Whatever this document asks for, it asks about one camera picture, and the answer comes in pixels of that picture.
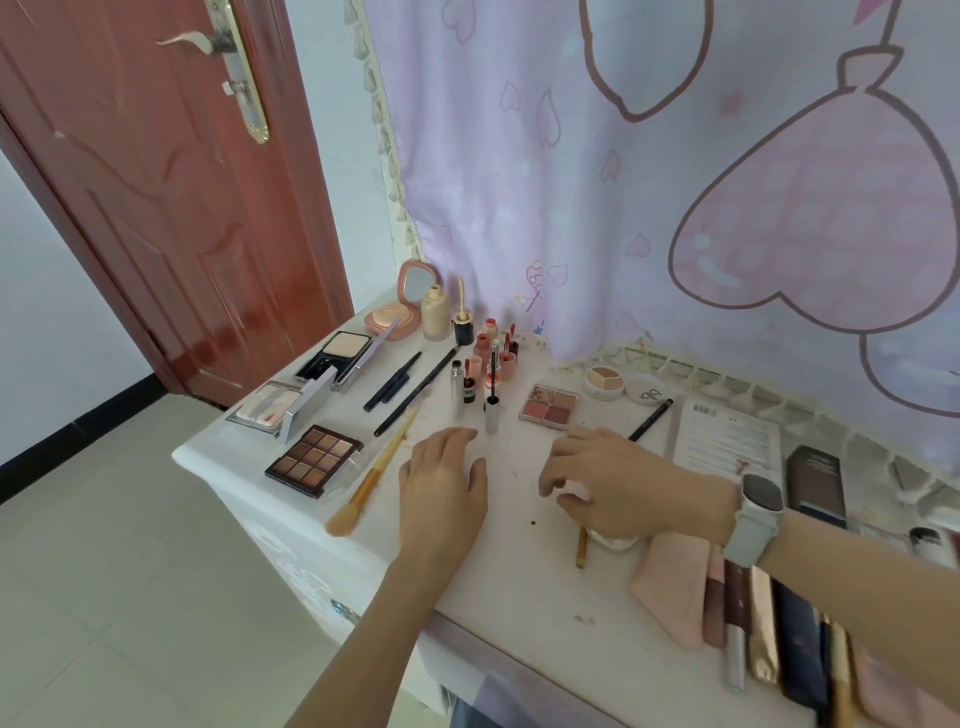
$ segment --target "brush handle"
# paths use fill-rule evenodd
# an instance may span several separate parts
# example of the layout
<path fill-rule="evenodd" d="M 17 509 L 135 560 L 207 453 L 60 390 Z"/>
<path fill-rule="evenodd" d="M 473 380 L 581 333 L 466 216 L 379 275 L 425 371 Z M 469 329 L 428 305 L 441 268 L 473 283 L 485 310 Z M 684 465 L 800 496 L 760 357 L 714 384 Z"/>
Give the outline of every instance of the brush handle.
<path fill-rule="evenodd" d="M 360 487 L 357 488 L 356 493 L 353 494 L 353 497 L 350 499 L 350 505 L 355 505 L 358 509 L 363 509 L 364 504 L 367 502 L 367 498 L 370 497 L 370 494 L 373 492 L 373 489 L 376 488 L 376 484 L 380 482 L 380 476 L 387 466 L 390 465 L 391 459 L 396 453 L 396 449 L 400 447 L 400 443 L 403 442 L 403 438 L 406 437 L 407 430 L 410 429 L 410 425 L 414 423 L 414 418 L 417 417 L 417 413 L 420 412 L 420 405 L 417 404 L 414 407 L 414 411 L 410 413 L 410 416 L 407 418 L 406 422 L 400 426 L 400 429 L 396 431 L 390 442 L 387 443 L 387 447 L 376 456 L 376 460 L 373 461 L 373 467 L 370 468 L 370 472 L 364 476 L 363 482 L 360 483 Z"/>
<path fill-rule="evenodd" d="M 587 565 L 587 530 L 580 526 L 580 537 L 577 539 L 577 569 Z"/>

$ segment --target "white wall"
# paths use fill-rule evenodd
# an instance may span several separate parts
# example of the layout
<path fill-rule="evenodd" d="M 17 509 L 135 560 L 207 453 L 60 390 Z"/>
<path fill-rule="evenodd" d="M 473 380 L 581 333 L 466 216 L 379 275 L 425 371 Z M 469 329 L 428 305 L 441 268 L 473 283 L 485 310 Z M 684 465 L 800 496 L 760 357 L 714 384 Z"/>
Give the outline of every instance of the white wall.
<path fill-rule="evenodd" d="M 359 311 L 396 288 L 396 271 L 407 257 L 402 246 L 394 252 L 363 64 L 353 57 L 353 29 L 344 24 L 343 3 L 287 0 L 287 12 L 350 295 Z"/>
<path fill-rule="evenodd" d="M 0 463 L 152 371 L 0 154 Z"/>

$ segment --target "compact mirror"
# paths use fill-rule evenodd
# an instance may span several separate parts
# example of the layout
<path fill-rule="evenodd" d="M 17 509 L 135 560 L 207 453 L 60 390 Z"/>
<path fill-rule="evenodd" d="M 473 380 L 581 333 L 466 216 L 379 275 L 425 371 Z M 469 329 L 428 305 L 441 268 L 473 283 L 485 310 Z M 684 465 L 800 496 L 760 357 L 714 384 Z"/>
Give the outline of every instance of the compact mirror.
<path fill-rule="evenodd" d="M 404 267 L 406 270 L 401 272 L 400 282 L 402 300 L 412 305 L 420 305 L 430 286 L 437 282 L 437 274 L 425 263 L 416 261 L 407 261 Z"/>

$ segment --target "pink eyeshadow palette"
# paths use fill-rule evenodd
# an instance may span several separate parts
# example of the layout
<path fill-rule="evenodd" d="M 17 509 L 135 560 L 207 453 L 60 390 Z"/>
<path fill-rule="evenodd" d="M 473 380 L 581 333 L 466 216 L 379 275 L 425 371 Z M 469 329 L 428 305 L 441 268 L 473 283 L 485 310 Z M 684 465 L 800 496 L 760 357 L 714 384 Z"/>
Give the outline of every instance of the pink eyeshadow palette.
<path fill-rule="evenodd" d="M 320 497 L 324 485 L 359 449 L 363 449 L 359 440 L 313 425 L 265 473 L 301 493 Z"/>
<path fill-rule="evenodd" d="M 520 408 L 520 419 L 554 429 L 567 429 L 573 422 L 580 395 L 546 384 L 534 384 Z"/>

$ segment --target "powder compact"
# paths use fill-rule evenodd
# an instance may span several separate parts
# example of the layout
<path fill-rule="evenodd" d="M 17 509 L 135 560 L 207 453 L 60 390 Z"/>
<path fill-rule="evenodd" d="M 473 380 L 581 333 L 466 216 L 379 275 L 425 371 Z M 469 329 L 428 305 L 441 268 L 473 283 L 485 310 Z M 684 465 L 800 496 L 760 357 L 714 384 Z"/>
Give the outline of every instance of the powder compact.
<path fill-rule="evenodd" d="M 337 331 L 306 364 L 300 367 L 296 376 L 301 379 L 316 379 L 330 367 L 335 368 L 339 376 L 346 372 L 354 361 L 363 356 L 371 341 L 372 337 L 365 333 Z"/>
<path fill-rule="evenodd" d="M 367 331 L 379 336 L 399 319 L 399 325 L 387 337 L 398 341 L 412 334 L 420 326 L 420 304 L 430 286 L 440 283 L 440 275 L 431 266 L 419 260 L 406 260 L 396 276 L 396 301 L 378 306 L 364 317 Z"/>
<path fill-rule="evenodd" d="M 332 429 L 313 425 L 265 471 L 268 477 L 311 497 L 320 497 L 350 456 L 363 443 Z"/>
<path fill-rule="evenodd" d="M 587 394 L 595 400 L 614 401 L 623 394 L 623 376 L 616 370 L 605 366 L 590 367 L 584 378 Z"/>
<path fill-rule="evenodd" d="M 546 384 L 534 384 L 520 408 L 520 419 L 554 429 L 567 429 L 580 396 Z"/>
<path fill-rule="evenodd" d="M 300 388 L 283 381 L 268 381 L 246 397 L 227 419 L 238 425 L 263 432 L 276 433 L 283 424 L 283 415 L 300 397 Z"/>

